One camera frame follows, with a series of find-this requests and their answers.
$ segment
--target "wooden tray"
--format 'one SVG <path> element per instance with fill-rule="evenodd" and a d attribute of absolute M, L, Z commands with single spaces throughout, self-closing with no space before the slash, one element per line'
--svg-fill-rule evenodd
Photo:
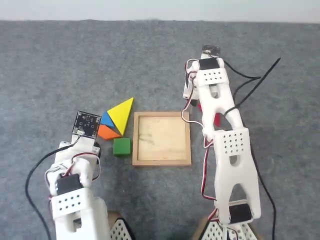
<path fill-rule="evenodd" d="M 184 112 L 189 120 L 189 113 Z M 179 111 L 134 113 L 133 166 L 190 166 L 190 126 Z"/>

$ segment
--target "mounting hole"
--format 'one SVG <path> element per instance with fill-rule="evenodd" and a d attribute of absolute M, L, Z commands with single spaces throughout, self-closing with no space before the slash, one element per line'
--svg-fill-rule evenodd
<path fill-rule="evenodd" d="M 240 163 L 237 155 L 230 156 L 229 161 L 230 161 L 231 166 L 234 166 L 234 167 L 238 166 Z"/>

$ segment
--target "green cube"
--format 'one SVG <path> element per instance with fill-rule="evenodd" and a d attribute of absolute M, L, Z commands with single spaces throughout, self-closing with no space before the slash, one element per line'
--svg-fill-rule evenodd
<path fill-rule="evenodd" d="M 127 137 L 113 139 L 113 155 L 124 156 L 131 154 L 131 140 Z"/>

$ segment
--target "black cable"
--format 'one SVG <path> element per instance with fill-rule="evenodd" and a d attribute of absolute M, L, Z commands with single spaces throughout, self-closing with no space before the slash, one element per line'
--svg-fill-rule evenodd
<path fill-rule="evenodd" d="M 224 61 L 225 65 L 227 65 L 232 71 L 234 71 L 236 74 L 238 74 L 238 75 L 240 75 L 240 76 L 242 76 L 242 77 L 244 77 L 244 78 L 247 78 L 247 79 L 261 78 L 261 76 L 248 76 L 248 75 L 245 75 L 245 74 L 243 74 L 243 73 L 235 70 L 235 69 L 230 65 L 230 63 L 228 63 L 226 60 L 223 60 L 223 61 Z"/>
<path fill-rule="evenodd" d="M 47 225 L 47 223 L 46 223 L 46 220 L 44 219 L 44 217 L 42 216 L 42 214 L 40 213 L 40 211 L 39 211 L 38 208 L 36 207 L 34 201 L 33 201 L 33 200 L 31 199 L 31 197 L 30 197 L 30 194 L 29 194 L 29 182 L 30 182 L 31 176 L 32 176 L 32 174 L 34 173 L 34 171 L 37 169 L 37 167 L 39 167 L 39 165 L 40 165 L 46 158 L 50 157 L 50 156 L 53 155 L 53 154 L 56 154 L 56 153 L 58 153 L 58 152 L 61 152 L 61 151 L 63 151 L 63 150 L 66 150 L 66 149 L 68 149 L 68 148 L 73 147 L 73 146 L 78 142 L 78 140 L 79 140 L 80 137 L 81 137 L 81 136 L 79 136 L 79 137 L 77 138 L 77 140 L 76 140 L 73 144 L 70 144 L 70 145 L 68 145 L 68 146 L 64 146 L 64 147 L 58 148 L 58 149 L 56 149 L 56 150 L 54 150 L 54 151 L 49 152 L 48 154 L 46 154 L 43 158 L 40 159 L 40 161 L 38 161 L 38 162 L 34 165 L 34 167 L 30 170 L 30 172 L 29 172 L 29 174 L 28 174 L 28 176 L 27 176 L 27 178 L 26 178 L 26 180 L 25 180 L 25 186 L 24 186 L 25 196 L 26 196 L 26 198 L 28 199 L 28 201 L 29 201 L 31 207 L 33 208 L 33 210 L 36 212 L 36 214 L 37 214 L 38 217 L 40 218 L 40 220 L 41 220 L 41 222 L 42 222 L 42 224 L 43 224 L 44 230 L 45 230 L 45 232 L 46 232 L 46 235 L 47 235 L 48 240 L 51 240 L 51 239 L 52 239 L 52 238 L 51 238 L 51 235 L 50 235 L 50 231 L 49 231 L 48 225 Z"/>
<path fill-rule="evenodd" d="M 248 99 L 248 97 L 250 97 L 250 95 L 259 87 L 259 85 L 263 82 L 263 80 L 268 76 L 268 74 L 269 74 L 269 73 L 273 70 L 273 68 L 278 64 L 278 62 L 280 61 L 280 59 L 281 59 L 281 58 L 278 58 L 278 59 L 274 62 L 274 64 L 269 68 L 269 70 L 264 74 L 264 76 L 263 76 L 262 78 L 261 78 L 261 77 L 249 77 L 249 76 L 247 76 L 247 75 L 245 75 L 245 74 L 243 74 L 243 73 L 241 73 L 241 72 L 236 71 L 232 66 L 230 66 L 229 63 L 227 63 L 226 61 L 224 61 L 224 62 L 226 62 L 226 65 L 227 65 L 231 70 L 233 70 L 235 73 L 239 74 L 239 75 L 242 76 L 242 77 L 250 78 L 250 80 L 242 83 L 240 86 L 238 86 L 238 87 L 236 88 L 236 90 L 234 91 L 234 93 L 233 93 L 233 95 L 232 95 L 233 100 L 236 99 L 236 94 L 237 94 L 237 92 L 238 92 L 243 86 L 245 86 L 245 85 L 247 85 L 247 84 L 249 84 L 249 83 L 251 83 L 251 82 L 253 82 L 253 81 L 258 80 L 258 79 L 261 78 L 260 81 L 257 83 L 257 85 L 254 86 L 254 88 L 253 88 L 253 89 L 240 101 L 240 103 L 238 103 L 236 106 L 239 107 L 246 99 Z M 225 114 L 224 114 L 224 116 L 226 116 L 227 113 L 230 112 L 232 109 L 236 108 L 236 106 L 233 107 L 233 108 L 230 108 L 228 111 L 226 111 Z M 242 124 L 243 124 L 244 127 L 246 127 L 246 124 L 245 124 L 245 122 L 244 122 L 243 119 L 242 119 Z M 264 180 L 263 180 L 263 178 L 262 178 L 262 175 L 261 175 L 261 173 L 260 173 L 259 166 L 258 166 L 257 159 L 256 159 L 256 155 L 255 155 L 255 152 L 254 152 L 254 149 L 253 149 L 253 144 L 252 144 L 251 141 L 250 141 L 250 151 L 251 151 L 252 159 L 253 159 L 253 162 L 254 162 L 254 166 L 255 166 L 255 169 L 256 169 L 256 172 L 257 172 L 259 181 L 261 182 L 262 187 L 263 187 L 263 189 L 264 189 L 267 197 L 269 198 L 269 200 L 270 200 L 270 202 L 271 202 L 271 205 L 272 205 L 272 208 L 273 208 L 272 240 L 275 240 L 275 237 L 276 237 L 276 236 L 275 236 L 275 235 L 276 235 L 276 222 L 277 222 L 277 208 L 276 208 L 276 204 L 275 204 L 272 196 L 270 195 L 269 190 L 268 190 L 268 188 L 267 188 L 267 186 L 266 186 L 266 184 L 265 184 L 265 182 L 264 182 Z"/>
<path fill-rule="evenodd" d="M 244 122 L 244 120 L 242 119 L 242 124 L 243 126 L 246 128 L 246 124 Z M 255 169 L 256 169 L 256 172 L 257 172 L 257 175 L 258 175 L 258 178 L 260 180 L 260 183 L 262 184 L 262 187 L 266 193 L 266 195 L 268 196 L 270 202 L 271 202 L 271 205 L 272 205 L 272 208 L 273 208 L 273 221 L 272 221 L 272 240 L 275 240 L 275 235 L 276 235 L 276 221 L 277 221 L 277 208 L 276 208 L 276 204 L 272 198 L 272 196 L 270 195 L 269 193 L 269 190 L 261 176 L 261 173 L 260 173 L 260 170 L 259 170 L 259 167 L 258 167 L 258 163 L 257 163 L 257 159 L 256 159 L 256 156 L 255 156 L 255 152 L 254 152 L 254 149 L 253 149 L 253 145 L 252 145 L 252 142 L 250 140 L 250 150 L 251 150 L 251 155 L 252 155 L 252 159 L 253 159 L 253 162 L 254 162 L 254 166 L 255 166 Z"/>
<path fill-rule="evenodd" d="M 257 76 L 257 77 L 255 77 L 255 78 L 252 78 L 252 79 L 248 80 L 248 81 L 245 81 L 245 82 L 242 83 L 240 86 L 238 86 L 238 87 L 234 90 L 234 92 L 233 92 L 233 94 L 232 94 L 233 101 L 236 102 L 237 92 L 238 92 L 242 87 L 244 87 L 245 85 L 247 85 L 247 84 L 249 84 L 249 83 L 251 83 L 251 82 L 253 82 L 253 81 L 255 81 L 255 80 L 258 80 L 258 79 L 260 79 L 260 78 L 261 78 L 261 77 Z"/>
<path fill-rule="evenodd" d="M 278 64 L 280 61 L 280 57 L 272 64 L 272 66 L 266 71 L 266 73 L 263 75 L 263 77 L 259 80 L 259 82 L 251 89 L 251 91 L 239 102 L 237 103 L 234 107 L 231 107 L 224 113 L 224 117 L 231 112 L 234 109 L 237 109 L 240 107 L 241 104 L 243 104 L 253 93 L 254 91 L 260 86 L 260 84 L 266 79 L 266 77 L 269 75 L 269 73 L 275 68 L 275 66 Z"/>

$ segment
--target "gray carpet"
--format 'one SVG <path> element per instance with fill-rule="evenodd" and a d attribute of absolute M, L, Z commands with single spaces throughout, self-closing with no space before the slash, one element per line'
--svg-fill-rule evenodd
<path fill-rule="evenodd" d="M 69 141 L 77 110 L 94 114 L 135 97 L 135 111 L 179 111 L 184 63 L 202 44 L 248 75 L 280 63 L 240 109 L 250 130 L 261 173 L 278 209 L 278 240 L 318 239 L 320 234 L 320 25 L 184 21 L 0 21 L 0 238 L 46 239 L 27 203 L 31 167 Z M 229 69 L 235 89 L 245 80 Z M 246 87 L 239 98 L 248 91 Z M 192 119 L 200 119 L 195 108 Z M 133 115 L 125 135 L 132 137 Z M 102 146 L 102 176 L 92 188 L 109 210 L 120 211 L 138 240 L 185 240 L 213 205 L 201 197 L 204 150 L 191 126 L 192 166 L 133 168 Z M 52 235 L 44 172 L 30 193 Z M 215 160 L 209 158 L 212 193 Z M 260 189 L 262 217 L 253 225 L 271 239 L 272 207 Z"/>

